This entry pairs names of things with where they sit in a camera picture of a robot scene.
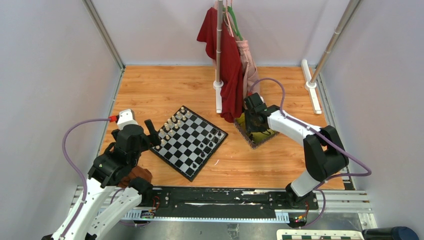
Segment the yellow metal tin tray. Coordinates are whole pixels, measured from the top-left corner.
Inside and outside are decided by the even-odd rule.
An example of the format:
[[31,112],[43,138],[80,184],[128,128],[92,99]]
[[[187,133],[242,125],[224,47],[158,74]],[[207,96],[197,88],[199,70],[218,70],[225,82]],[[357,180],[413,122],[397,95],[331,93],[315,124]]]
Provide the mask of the yellow metal tin tray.
[[265,132],[251,132],[248,130],[248,125],[245,121],[245,115],[242,113],[239,118],[235,118],[233,125],[247,142],[251,149],[256,149],[276,137],[279,133],[271,129],[266,130]]

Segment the black white chessboard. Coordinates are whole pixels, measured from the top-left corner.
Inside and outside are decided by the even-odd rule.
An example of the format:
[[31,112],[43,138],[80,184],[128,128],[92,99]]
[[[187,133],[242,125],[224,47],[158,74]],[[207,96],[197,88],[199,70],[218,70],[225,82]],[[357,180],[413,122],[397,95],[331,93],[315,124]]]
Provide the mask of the black white chessboard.
[[157,131],[150,151],[192,182],[223,144],[228,133],[182,105]]

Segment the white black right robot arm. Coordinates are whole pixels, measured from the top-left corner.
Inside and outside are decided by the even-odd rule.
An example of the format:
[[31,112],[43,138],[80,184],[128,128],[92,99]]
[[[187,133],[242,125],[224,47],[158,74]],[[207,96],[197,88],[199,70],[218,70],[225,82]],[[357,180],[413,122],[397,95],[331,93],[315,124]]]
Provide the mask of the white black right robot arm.
[[244,99],[245,126],[250,132],[281,133],[303,147],[305,170],[286,188],[285,202],[298,209],[314,189],[349,164],[343,144],[333,126],[319,127],[288,114],[277,105],[267,106],[258,93]]

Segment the black pieces set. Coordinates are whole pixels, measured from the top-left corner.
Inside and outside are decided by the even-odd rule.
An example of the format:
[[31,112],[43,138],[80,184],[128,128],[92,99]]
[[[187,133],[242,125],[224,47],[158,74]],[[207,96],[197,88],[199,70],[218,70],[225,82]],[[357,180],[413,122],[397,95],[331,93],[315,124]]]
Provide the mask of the black pieces set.
[[[216,137],[219,139],[218,143],[214,143],[213,138],[208,138],[209,133],[213,135],[213,138]],[[190,142],[190,145],[187,148],[189,150],[189,155],[184,163],[193,169],[200,168],[208,161],[226,136],[227,134],[225,132],[216,128],[213,128],[211,131],[206,131],[206,133],[195,130],[188,138],[188,141]],[[203,139],[205,138],[209,140],[208,144],[203,143]],[[200,143],[204,144],[204,148],[199,148]]]

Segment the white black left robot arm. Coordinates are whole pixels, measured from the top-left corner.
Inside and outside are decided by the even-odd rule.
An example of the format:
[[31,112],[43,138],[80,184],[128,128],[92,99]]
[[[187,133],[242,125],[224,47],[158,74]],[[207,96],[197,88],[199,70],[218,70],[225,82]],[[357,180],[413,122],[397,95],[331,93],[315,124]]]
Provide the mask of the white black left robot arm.
[[149,206],[153,185],[142,177],[130,180],[121,196],[99,212],[107,197],[137,166],[142,152],[159,146],[161,140],[151,120],[145,120],[149,134],[133,119],[124,121],[112,131],[114,142],[97,156],[82,179],[82,194],[60,227],[44,240],[100,240],[134,207]]

